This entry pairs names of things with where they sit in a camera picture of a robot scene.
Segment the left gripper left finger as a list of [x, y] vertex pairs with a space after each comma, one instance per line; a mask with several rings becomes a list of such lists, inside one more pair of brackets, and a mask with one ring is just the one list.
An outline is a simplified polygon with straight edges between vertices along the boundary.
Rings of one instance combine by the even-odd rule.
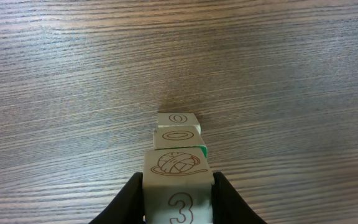
[[143, 173], [136, 172], [89, 224], [144, 224]]

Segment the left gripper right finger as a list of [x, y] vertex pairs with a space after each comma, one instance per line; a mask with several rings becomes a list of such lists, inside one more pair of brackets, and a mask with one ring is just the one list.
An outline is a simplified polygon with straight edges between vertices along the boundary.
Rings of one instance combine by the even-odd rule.
[[213, 224], [267, 224], [248, 206], [222, 172], [214, 172], [213, 177]]

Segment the green envelope block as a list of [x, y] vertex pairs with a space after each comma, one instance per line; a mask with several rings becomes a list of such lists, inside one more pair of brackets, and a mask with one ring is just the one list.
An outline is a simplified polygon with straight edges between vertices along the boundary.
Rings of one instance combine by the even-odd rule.
[[198, 147], [208, 157], [208, 148], [194, 126], [155, 128], [153, 139], [155, 150]]

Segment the plain wooden block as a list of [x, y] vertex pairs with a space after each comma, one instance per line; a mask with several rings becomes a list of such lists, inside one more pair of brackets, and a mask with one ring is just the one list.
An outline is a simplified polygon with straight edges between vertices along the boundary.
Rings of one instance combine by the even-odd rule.
[[194, 126], [201, 134], [201, 125], [194, 113], [158, 113], [157, 126], [159, 128], [170, 126]]

